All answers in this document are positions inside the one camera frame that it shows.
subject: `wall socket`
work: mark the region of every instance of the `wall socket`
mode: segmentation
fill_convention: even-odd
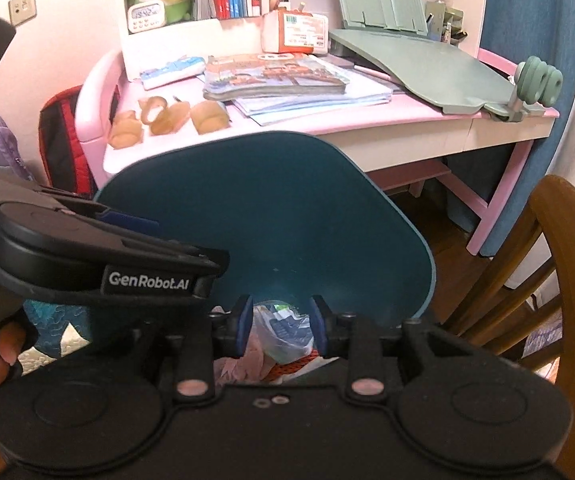
[[[36,0],[10,0],[8,7],[10,9],[10,23],[15,27],[37,15]]]

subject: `wooden chair backrest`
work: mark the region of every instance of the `wooden chair backrest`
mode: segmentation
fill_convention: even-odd
[[[500,290],[543,233],[552,257],[501,303],[486,311]],[[560,294],[539,308],[520,326],[492,338],[491,331],[516,310],[556,268]],[[574,421],[558,467],[575,480],[575,187],[548,175],[535,187],[505,243],[480,279],[459,304],[444,327],[497,354],[525,338],[561,308],[563,339],[526,357],[521,364],[536,369],[560,356],[556,384],[567,395]]]

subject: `magazine cover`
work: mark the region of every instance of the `magazine cover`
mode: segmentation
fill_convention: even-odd
[[[241,54],[210,57],[205,70],[205,99],[293,94],[343,94],[347,79],[308,54]]]

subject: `white timer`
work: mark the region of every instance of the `white timer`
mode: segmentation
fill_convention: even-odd
[[[165,4],[161,0],[136,4],[128,9],[128,30],[132,34],[164,25]]]

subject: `wooden floor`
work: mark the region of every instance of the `wooden floor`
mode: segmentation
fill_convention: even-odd
[[[432,250],[437,264],[437,286],[430,308],[442,322],[465,297],[490,260],[472,256],[465,248],[468,235],[427,197],[416,199],[405,192],[393,200],[416,225]],[[520,318],[523,315],[524,312],[517,312]]]

